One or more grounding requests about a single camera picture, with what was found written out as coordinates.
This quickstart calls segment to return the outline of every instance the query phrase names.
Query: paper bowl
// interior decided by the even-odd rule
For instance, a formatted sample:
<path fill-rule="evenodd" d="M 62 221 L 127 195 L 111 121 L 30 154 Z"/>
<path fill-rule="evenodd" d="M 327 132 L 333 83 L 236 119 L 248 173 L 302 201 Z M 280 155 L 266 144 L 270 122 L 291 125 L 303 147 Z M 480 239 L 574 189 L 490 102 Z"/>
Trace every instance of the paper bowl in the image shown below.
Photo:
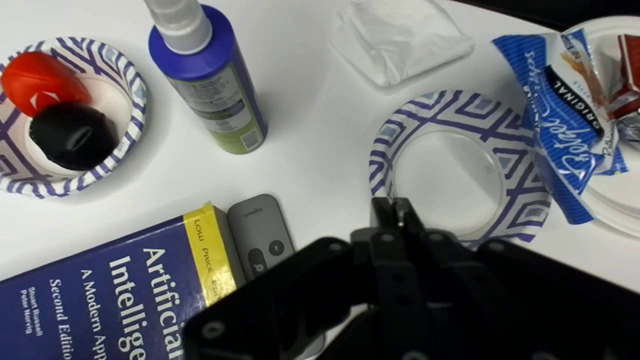
<path fill-rule="evenodd" d="M 41 41 L 10 56 L 41 51 L 76 73 L 93 98 L 90 106 L 112 120 L 121 139 L 100 165 L 67 170 L 49 161 L 30 139 L 31 118 L 22 114 L 0 88 L 0 189 L 40 199 L 64 197 L 110 175 L 133 149 L 145 125 L 147 89 L 135 66 L 120 51 L 89 38 Z M 0 75 L 6 64 L 0 64 Z"/>
<path fill-rule="evenodd" d="M 380 128 L 369 158 L 373 196 L 407 197 L 426 227 L 475 248 L 530 242 L 551 205 L 520 115 L 481 94 L 449 90 L 406 103 Z"/>

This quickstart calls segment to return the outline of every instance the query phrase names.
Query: white spray nozzle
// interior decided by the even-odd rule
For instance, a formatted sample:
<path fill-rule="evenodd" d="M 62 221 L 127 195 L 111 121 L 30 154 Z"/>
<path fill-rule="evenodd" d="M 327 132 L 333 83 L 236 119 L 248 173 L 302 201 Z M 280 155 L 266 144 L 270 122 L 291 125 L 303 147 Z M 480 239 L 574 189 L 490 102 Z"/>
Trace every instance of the white spray nozzle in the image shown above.
<path fill-rule="evenodd" d="M 211 22 L 198 0 L 145 0 L 156 28 L 173 52 L 187 55 L 211 41 Z"/>

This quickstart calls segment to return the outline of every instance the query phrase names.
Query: remote button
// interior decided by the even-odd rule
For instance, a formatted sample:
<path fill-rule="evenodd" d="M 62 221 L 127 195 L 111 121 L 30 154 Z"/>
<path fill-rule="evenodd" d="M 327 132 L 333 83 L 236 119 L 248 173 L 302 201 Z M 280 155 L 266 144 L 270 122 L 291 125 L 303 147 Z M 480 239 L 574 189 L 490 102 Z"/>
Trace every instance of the remote button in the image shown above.
<path fill-rule="evenodd" d="M 269 252 L 273 256 L 280 256 L 284 252 L 284 244 L 280 240 L 272 241 L 269 244 Z"/>
<path fill-rule="evenodd" d="M 265 271 L 267 271 L 267 263 L 264 260 L 264 255 L 262 254 L 262 251 L 260 251 L 260 249 L 250 250 L 247 258 L 249 259 L 249 264 L 251 265 L 253 277 L 262 275 Z"/>

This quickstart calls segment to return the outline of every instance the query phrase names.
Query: yellow book spine label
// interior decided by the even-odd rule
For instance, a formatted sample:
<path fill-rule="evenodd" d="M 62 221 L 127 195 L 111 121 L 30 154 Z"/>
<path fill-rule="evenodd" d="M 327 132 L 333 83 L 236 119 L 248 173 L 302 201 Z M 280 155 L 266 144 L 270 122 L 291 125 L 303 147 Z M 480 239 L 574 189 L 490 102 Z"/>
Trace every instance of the yellow book spine label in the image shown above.
<path fill-rule="evenodd" d="M 227 251 L 211 204 L 184 215 L 193 261 L 207 306 L 236 290 Z"/>

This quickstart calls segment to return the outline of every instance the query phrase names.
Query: candy wrapper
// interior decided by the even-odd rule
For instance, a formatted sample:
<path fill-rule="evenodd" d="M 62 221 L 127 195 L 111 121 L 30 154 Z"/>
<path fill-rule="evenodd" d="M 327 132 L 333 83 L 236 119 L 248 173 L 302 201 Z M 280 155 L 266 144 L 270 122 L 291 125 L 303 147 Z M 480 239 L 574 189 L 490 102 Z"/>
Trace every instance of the candy wrapper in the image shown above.
<path fill-rule="evenodd" d="M 534 132 L 531 145 L 543 184 L 569 223 L 593 220 L 580 197 L 589 179 L 627 167 L 583 31 L 507 35 L 493 43 L 526 96 L 522 121 Z"/>
<path fill-rule="evenodd" d="M 620 35 L 618 45 L 622 60 L 609 111 L 620 136 L 640 149 L 640 37 Z"/>

